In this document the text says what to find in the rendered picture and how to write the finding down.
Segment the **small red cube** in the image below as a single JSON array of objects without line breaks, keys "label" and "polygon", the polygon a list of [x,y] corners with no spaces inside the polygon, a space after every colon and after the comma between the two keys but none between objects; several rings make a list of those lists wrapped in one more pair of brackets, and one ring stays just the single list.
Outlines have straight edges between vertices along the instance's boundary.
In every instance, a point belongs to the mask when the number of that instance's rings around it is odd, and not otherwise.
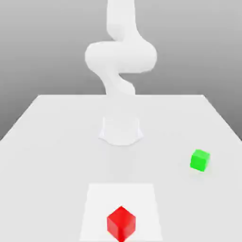
[{"label": "small red cube", "polygon": [[136,217],[123,206],[107,217],[107,231],[118,241],[125,242],[136,230]]}]

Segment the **small green cube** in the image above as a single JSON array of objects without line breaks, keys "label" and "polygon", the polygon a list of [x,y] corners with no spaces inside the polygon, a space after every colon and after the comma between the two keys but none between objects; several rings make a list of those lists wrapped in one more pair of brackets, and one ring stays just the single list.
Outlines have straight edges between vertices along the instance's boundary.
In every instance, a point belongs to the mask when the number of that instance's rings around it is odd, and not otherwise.
[{"label": "small green cube", "polygon": [[191,156],[190,167],[200,172],[204,172],[209,160],[210,153],[201,149],[196,149]]}]

